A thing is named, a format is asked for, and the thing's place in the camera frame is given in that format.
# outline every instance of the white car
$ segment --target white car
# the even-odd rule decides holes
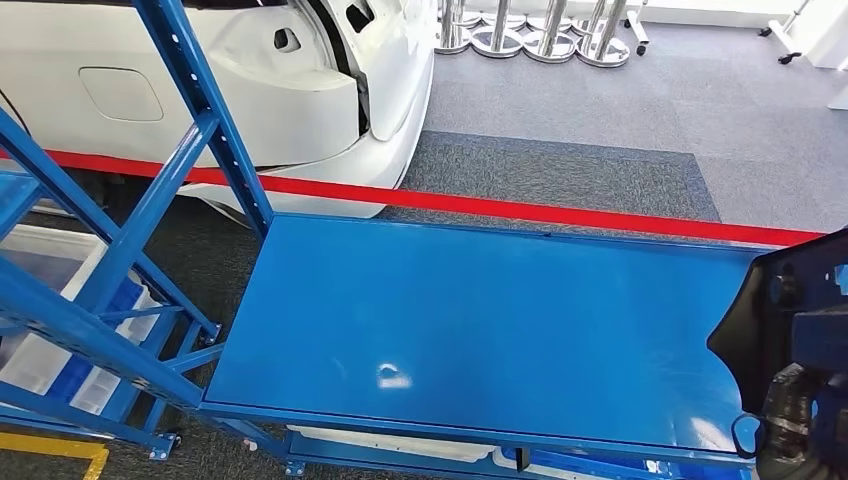
[[[185,7],[261,175],[400,184],[430,96],[436,0]],[[82,162],[162,163],[191,123],[130,0],[0,2],[0,65],[0,107],[43,148]],[[196,167],[217,167],[208,149]],[[180,193],[239,208],[228,187],[190,184]],[[280,211],[371,217],[382,209],[268,198]]]

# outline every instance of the red stanchion rope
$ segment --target red stanchion rope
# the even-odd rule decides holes
[[[63,167],[97,170],[126,175],[154,177],[161,164],[60,151],[48,151],[56,163]],[[339,183],[301,180],[259,175],[262,186],[269,191],[353,200],[358,202],[394,205],[398,207],[467,213],[535,222],[557,223],[581,227],[624,230],[695,237],[708,240],[726,240],[763,245],[791,246],[823,236],[818,232],[787,230],[781,228],[732,225],[700,220],[654,217],[630,213],[606,212],[577,208],[555,207],[532,203],[490,200],[485,198],[447,195],[441,193],[392,190]],[[227,185],[223,173],[217,168],[194,168],[186,178],[188,182]]]

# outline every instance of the floor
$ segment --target floor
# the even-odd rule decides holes
[[[811,230],[848,223],[838,183],[848,174],[848,113],[824,108],[848,76],[803,62],[778,65],[776,43],[753,31],[648,25],[648,32],[648,54],[615,70],[576,59],[548,66],[523,56],[438,57],[426,131],[402,188]],[[126,218],[143,186],[130,181],[109,192],[110,215]],[[394,208],[381,217],[526,226]],[[79,228],[65,219],[29,221]],[[146,250],[204,313],[229,323],[256,255],[250,232],[179,198]],[[204,383],[208,375],[200,369],[195,378]],[[113,442],[101,478],[282,478],[272,458],[226,434],[175,412],[163,425],[186,438],[168,462]],[[0,465],[33,479],[78,479],[84,469],[5,451]],[[306,478],[415,477],[312,465]]]
[[[779,43],[751,30],[647,31],[647,54],[613,70],[439,57],[425,128],[692,153],[725,223],[848,223],[848,112],[825,108],[845,72],[782,66]]]

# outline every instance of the plastic bin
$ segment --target plastic bin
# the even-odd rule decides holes
[[[0,255],[72,300],[79,293],[106,245],[94,235],[18,225],[0,242]],[[159,305],[147,287],[128,275],[107,311]],[[158,315],[115,321],[110,325],[133,343],[147,338]],[[0,343],[0,381],[39,395],[60,398],[90,413],[100,414],[120,379],[71,355],[41,337],[22,332]]]
[[[359,447],[391,450],[393,452],[424,455],[427,457],[456,460],[473,463],[489,455],[495,449],[491,445],[474,443],[447,442],[442,440],[427,440],[422,438],[398,437],[393,435],[378,435],[374,433],[349,432],[328,428],[300,427],[287,425],[289,430],[299,432],[307,438],[328,442],[346,443]]]

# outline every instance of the blue metal cart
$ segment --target blue metal cart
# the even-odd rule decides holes
[[[0,176],[0,233],[48,196],[109,244],[73,301],[0,260],[0,316],[123,380],[102,415],[0,384],[0,401],[23,409],[3,409],[0,421],[105,434],[166,459],[175,436],[155,427],[172,405],[255,442],[292,475],[322,462],[649,479],[695,463],[745,478],[750,465],[730,440],[738,389],[704,342],[760,251],[274,214],[182,5],[135,4],[194,124],[123,227],[0,112],[0,145],[29,173]],[[141,252],[207,145],[262,243],[217,345],[219,325]],[[130,269],[167,304],[106,312]],[[104,323],[151,313],[161,317],[140,346]],[[160,360],[183,319],[182,347]],[[207,388],[182,375],[216,359]],[[124,423],[139,390],[157,399],[142,429]],[[518,467],[494,453],[460,462],[293,431],[278,440],[254,421],[489,445]]]

